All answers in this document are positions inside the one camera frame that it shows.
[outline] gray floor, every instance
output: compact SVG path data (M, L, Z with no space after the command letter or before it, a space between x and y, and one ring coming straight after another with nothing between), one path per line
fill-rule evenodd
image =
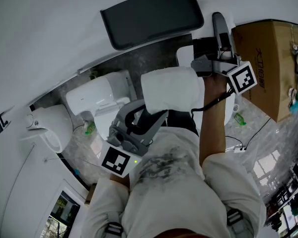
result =
M120 55L66 82L42 97L34 106L35 108L46 108L63 103L68 108L65 94L88 82L89 75L95 70L98 75L121 69L128 70L134 83L137 97L141 98L143 94L140 76L152 70L177 66L176 51L180 47L191 44L191 35L185 35ZM237 97L236 103L240 105L239 113L243 115L247 125L241 127L231 118L225 126L225 131L228 136L238 138L245 145L269 118L246 99ZM74 131L72 140L62 154L67 158L68 163L79 171L80 177L88 185L91 185L97 182L99 177L105 175L101 168L96 167L99 165L98 154L101 148L101 139L97 132L90 136L84 135L85 129L79 127L84 120L93 121L89 112L74 116L69 108L68 111L74 128L78 128ZM267 202L274 191L283 182L287 181L289 166L293 159L298 158L298 114L278 124L270 120L253 138L245 153L236 154L230 150L235 145L239 145L237 140L227 138L227 153L243 164L252 174L264 201Z

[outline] person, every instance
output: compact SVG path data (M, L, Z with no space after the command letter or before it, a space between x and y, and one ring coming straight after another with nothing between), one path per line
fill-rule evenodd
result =
M226 84L223 76L206 78L204 105ZM113 222L123 238L256 237L266 208L245 168L225 154L224 118L225 100L204 111L200 138L185 122L168 121L129 176L99 179L81 237L117 238L106 232ZM241 230L230 226L232 210Z

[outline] window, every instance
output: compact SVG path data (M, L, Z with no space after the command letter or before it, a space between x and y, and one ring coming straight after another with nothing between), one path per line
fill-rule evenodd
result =
M55 203L40 238L67 238L80 206L64 191Z

